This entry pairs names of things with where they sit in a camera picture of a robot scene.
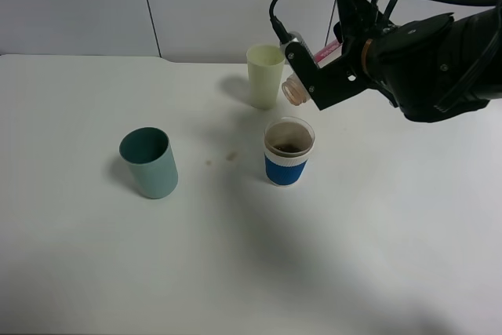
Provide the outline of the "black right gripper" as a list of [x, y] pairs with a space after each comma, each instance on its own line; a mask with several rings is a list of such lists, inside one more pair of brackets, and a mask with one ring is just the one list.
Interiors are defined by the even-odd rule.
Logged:
[[381, 36], [387, 27], [386, 24], [381, 24], [384, 15], [379, 10], [377, 1], [336, 0], [339, 21], [333, 31], [341, 44], [341, 56], [347, 67], [347, 76], [355, 76], [356, 82], [364, 88], [370, 87], [368, 76], [362, 68], [365, 34]]

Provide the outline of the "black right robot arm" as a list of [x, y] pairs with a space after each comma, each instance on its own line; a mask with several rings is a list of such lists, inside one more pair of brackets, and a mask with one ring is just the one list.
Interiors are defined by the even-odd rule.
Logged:
[[456, 20], [394, 25], [374, 1], [337, 0], [350, 72], [414, 122], [439, 122], [501, 97], [501, 5]]

